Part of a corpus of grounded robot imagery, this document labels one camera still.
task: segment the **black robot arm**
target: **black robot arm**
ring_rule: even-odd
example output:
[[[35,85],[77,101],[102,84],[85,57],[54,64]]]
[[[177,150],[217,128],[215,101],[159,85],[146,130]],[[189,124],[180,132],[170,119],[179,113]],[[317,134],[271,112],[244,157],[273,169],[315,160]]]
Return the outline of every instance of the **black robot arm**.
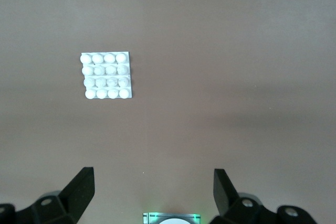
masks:
[[[92,167],[84,167],[58,194],[39,198],[16,212],[0,204],[0,224],[76,224],[95,194]]]
[[[317,224],[299,207],[280,206],[274,213],[252,197],[241,197],[223,169],[215,169],[214,198],[219,216],[210,224]]]

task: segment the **screw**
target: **screw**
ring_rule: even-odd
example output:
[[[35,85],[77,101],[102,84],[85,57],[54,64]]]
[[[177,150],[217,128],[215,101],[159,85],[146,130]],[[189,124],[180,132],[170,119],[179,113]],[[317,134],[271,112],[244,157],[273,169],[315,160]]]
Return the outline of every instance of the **screw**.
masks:
[[[288,207],[285,209],[286,214],[288,214],[289,216],[293,216],[293,217],[298,217],[298,212],[295,211],[295,209]]]
[[[46,206],[47,204],[51,203],[51,199],[45,199],[41,202],[41,206]]]
[[[252,201],[250,201],[249,199],[243,199],[242,203],[245,207],[252,207],[253,206]]]

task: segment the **white circular object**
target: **white circular object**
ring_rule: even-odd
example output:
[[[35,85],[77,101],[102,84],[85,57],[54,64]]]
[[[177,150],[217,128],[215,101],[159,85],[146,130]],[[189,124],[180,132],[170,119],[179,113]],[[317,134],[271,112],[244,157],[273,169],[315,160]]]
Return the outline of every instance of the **white circular object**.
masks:
[[[252,201],[250,201],[249,199],[243,199],[242,203],[245,207],[252,207],[253,206]]]
[[[97,64],[101,64],[104,62],[104,57],[101,54],[95,54],[92,56],[92,61]]]
[[[105,73],[105,68],[102,66],[98,66],[94,68],[94,74],[97,76],[102,76]]]
[[[104,77],[99,77],[96,79],[96,86],[102,88],[106,86],[106,79]]]
[[[91,76],[93,75],[93,68],[92,67],[89,67],[89,66],[84,66],[82,68],[82,73],[85,75],[85,76]]]
[[[96,96],[96,91],[94,89],[89,89],[85,92],[85,96],[87,99],[93,99]]]
[[[118,84],[120,87],[126,87],[128,85],[128,79],[123,77],[118,80]]]
[[[106,89],[100,89],[97,91],[97,97],[99,99],[104,99],[107,96],[107,90]]]
[[[114,63],[115,62],[115,59],[116,57],[113,55],[113,54],[107,54],[104,56],[104,61],[106,63]]]
[[[114,77],[111,77],[111,78],[107,79],[106,83],[107,83],[107,86],[109,86],[109,87],[115,87],[118,84],[118,79],[114,78]]]
[[[117,60],[117,63],[124,63],[126,61],[126,55],[123,53],[117,54],[115,58]]]
[[[94,86],[94,78],[85,78],[84,79],[84,86],[87,87],[87,88],[92,88]]]
[[[117,73],[117,69],[114,66],[108,66],[106,68],[106,74],[109,76],[114,76]]]
[[[83,64],[89,64],[92,62],[91,56],[88,54],[83,54],[80,56],[80,62]]]
[[[293,208],[291,208],[291,207],[286,208],[286,209],[285,209],[285,212],[286,212],[286,214],[288,214],[289,216],[293,216],[293,217],[298,217],[298,216],[299,216],[298,212],[296,212],[296,210],[293,209]]]
[[[119,95],[121,98],[126,99],[130,95],[130,92],[127,89],[122,89],[119,91]]]
[[[109,98],[114,99],[114,98],[117,98],[119,93],[118,93],[117,89],[111,89],[111,90],[109,90],[109,92],[107,94],[108,94]]]
[[[41,202],[41,206],[46,206],[52,202],[52,199],[45,199]]]
[[[117,68],[117,72],[118,72],[118,74],[120,74],[120,75],[127,74],[127,73],[128,73],[128,68],[125,67],[125,66],[119,66],[119,67]]]
[[[190,224],[190,223],[187,222],[186,220],[172,218],[172,219],[164,220],[160,222],[160,224]]]

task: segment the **brown background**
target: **brown background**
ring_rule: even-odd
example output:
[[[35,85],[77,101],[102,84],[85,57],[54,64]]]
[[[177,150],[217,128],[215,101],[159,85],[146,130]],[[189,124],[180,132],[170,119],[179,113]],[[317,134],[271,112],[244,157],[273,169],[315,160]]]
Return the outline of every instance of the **brown background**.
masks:
[[[213,169],[333,223],[336,0],[0,0],[0,202],[94,166],[80,224],[217,209]],[[129,51],[133,95],[88,100],[81,52]]]

